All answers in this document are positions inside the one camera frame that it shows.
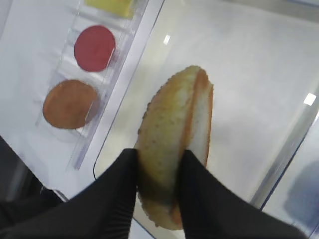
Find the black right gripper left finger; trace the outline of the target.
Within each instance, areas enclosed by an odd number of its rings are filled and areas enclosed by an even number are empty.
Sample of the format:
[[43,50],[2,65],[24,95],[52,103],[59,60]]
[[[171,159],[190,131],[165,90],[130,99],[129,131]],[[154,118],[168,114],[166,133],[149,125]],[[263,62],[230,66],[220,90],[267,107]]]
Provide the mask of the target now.
[[127,239],[137,193],[137,151],[124,149],[72,199],[49,190],[0,204],[2,239]]

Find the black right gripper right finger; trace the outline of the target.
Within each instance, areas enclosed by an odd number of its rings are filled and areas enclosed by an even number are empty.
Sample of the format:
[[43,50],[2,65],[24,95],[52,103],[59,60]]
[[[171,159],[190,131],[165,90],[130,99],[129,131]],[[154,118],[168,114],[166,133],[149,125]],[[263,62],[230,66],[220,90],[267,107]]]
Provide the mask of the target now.
[[178,199],[187,239],[305,239],[296,227],[248,204],[190,151],[181,160]]

